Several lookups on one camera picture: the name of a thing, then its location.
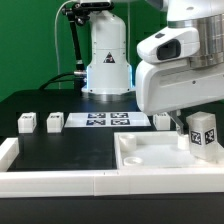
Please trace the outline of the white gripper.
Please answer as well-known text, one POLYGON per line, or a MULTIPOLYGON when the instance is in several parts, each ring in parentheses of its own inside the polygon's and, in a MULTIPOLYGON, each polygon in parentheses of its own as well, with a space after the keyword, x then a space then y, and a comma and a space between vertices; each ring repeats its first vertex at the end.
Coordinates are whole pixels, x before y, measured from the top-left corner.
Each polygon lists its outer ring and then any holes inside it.
POLYGON ((184 124, 174 110, 224 99, 224 63, 191 69, 187 59, 136 69, 136 100, 146 115, 169 112, 179 135, 184 124))

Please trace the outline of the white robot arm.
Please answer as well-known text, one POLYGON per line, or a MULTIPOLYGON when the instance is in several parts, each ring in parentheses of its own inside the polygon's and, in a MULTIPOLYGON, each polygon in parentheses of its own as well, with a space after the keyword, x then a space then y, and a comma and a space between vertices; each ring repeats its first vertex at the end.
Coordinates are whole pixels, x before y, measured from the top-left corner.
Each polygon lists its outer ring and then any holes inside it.
POLYGON ((70 0, 62 7, 72 26, 91 23, 92 60, 82 92, 103 101, 136 93, 139 109, 175 111, 224 98, 224 0, 146 0, 167 13, 167 26, 137 45, 136 74, 126 60, 124 22, 114 0, 70 0))

